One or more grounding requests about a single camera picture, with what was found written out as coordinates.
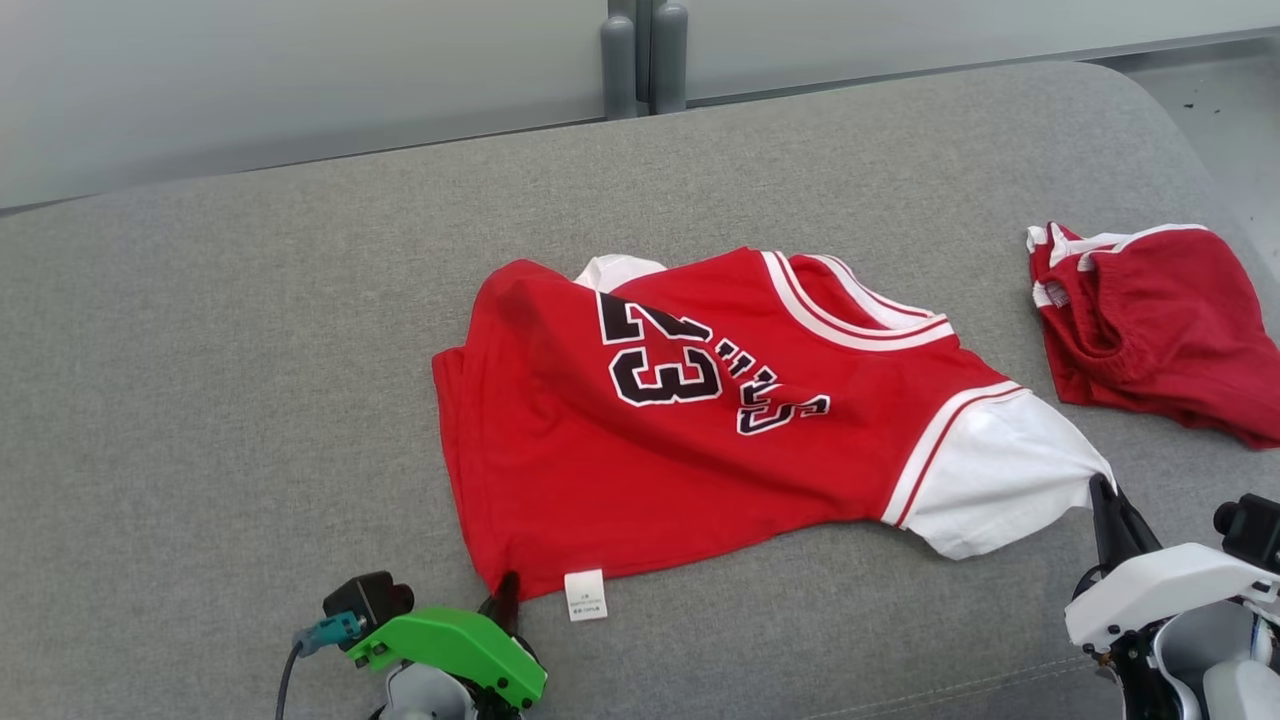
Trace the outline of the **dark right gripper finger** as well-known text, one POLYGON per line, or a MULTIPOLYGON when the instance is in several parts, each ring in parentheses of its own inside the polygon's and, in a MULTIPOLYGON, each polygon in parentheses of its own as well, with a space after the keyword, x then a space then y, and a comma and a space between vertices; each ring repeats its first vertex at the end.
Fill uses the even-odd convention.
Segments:
POLYGON ((1110 574, 1126 559, 1123 492, 1106 475, 1089 479, 1098 573, 1110 574))
POLYGON ((1112 564, 1124 564, 1162 547, 1133 502, 1117 492, 1112 498, 1112 564))

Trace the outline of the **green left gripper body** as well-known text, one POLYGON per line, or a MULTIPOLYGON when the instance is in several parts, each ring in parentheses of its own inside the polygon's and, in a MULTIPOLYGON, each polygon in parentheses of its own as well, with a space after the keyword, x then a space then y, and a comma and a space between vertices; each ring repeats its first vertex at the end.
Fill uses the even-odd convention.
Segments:
POLYGON ((480 612, 428 607, 380 625, 349 648, 357 667, 380 671, 399 661, 435 667, 494 691, 507 706, 529 710, 541 701, 547 670, 513 635, 480 612))

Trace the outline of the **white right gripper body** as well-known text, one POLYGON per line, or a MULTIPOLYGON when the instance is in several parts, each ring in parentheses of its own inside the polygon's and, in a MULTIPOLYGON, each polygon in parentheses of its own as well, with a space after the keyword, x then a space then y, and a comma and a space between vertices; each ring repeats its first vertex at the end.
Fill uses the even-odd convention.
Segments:
POLYGON ((1107 652, 1128 632, 1235 597, 1270 603, 1279 575, 1220 550, 1184 543, 1128 559, 1065 607, 1070 642, 1107 652))

